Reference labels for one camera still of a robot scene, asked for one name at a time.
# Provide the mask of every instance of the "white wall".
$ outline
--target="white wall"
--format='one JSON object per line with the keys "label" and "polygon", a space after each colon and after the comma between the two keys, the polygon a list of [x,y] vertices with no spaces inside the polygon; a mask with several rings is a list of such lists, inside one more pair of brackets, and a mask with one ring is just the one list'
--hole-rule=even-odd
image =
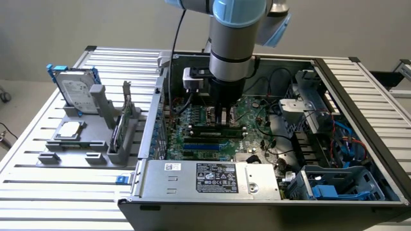
{"label": "white wall", "polygon": [[[277,49],[357,56],[390,70],[411,58],[410,0],[289,0],[294,14]],[[46,64],[74,64],[87,45],[169,49],[181,10],[165,0],[0,0],[0,79],[44,80]],[[178,49],[199,50],[209,17],[189,12]]]}

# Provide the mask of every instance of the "gray drive holder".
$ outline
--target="gray drive holder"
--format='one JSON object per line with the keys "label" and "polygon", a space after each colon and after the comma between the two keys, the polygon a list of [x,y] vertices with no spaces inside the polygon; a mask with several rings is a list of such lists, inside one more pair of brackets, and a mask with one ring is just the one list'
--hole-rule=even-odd
{"label": "gray drive holder", "polygon": [[[130,91],[130,84],[125,83],[125,94]],[[123,144],[117,152],[111,151],[111,139],[117,128],[117,120],[122,109],[114,107],[107,100],[105,85],[95,84],[90,89],[95,99],[99,114],[83,114],[75,107],[63,108],[67,115],[46,143],[48,150],[40,153],[38,166],[40,167],[125,167],[130,157],[141,108],[131,106],[131,117]]]}

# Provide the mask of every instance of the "open computer chassis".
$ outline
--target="open computer chassis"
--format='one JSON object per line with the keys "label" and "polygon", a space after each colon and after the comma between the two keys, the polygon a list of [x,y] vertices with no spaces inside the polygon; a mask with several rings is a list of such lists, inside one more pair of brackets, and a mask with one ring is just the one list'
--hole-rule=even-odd
{"label": "open computer chassis", "polygon": [[165,106],[169,90],[183,106],[185,68],[207,66],[209,54],[174,55],[170,89],[169,57],[119,201],[137,230],[363,230],[409,218],[411,179],[329,67],[354,59],[261,55],[217,128],[207,82],[179,117]]}

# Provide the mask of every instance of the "motherboard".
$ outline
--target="motherboard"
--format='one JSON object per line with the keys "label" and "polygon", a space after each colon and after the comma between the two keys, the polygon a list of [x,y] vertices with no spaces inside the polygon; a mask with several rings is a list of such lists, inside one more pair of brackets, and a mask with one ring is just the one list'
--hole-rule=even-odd
{"label": "motherboard", "polygon": [[215,126],[214,107],[191,105],[170,126],[169,159],[235,161],[235,156],[262,153],[273,138],[266,99],[243,97],[223,113],[223,126]]}

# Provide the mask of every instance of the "power supply label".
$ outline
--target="power supply label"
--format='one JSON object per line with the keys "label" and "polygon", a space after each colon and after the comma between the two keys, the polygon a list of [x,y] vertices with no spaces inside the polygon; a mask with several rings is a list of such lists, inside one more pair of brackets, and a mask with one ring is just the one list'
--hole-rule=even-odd
{"label": "power supply label", "polygon": [[199,193],[239,193],[235,164],[199,164],[197,190]]}

